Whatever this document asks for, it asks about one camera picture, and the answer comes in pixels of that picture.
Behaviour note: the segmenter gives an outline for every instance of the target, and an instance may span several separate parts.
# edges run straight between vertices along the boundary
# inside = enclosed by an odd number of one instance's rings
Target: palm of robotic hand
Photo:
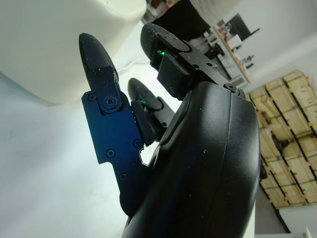
[[[101,43],[81,34],[91,91],[82,97],[99,163],[113,165],[129,216],[123,238],[243,236],[260,171],[255,109],[188,42],[153,24],[143,50],[158,80],[182,100],[174,114],[141,82],[129,82],[131,105]],[[140,151],[159,141],[150,164]]]

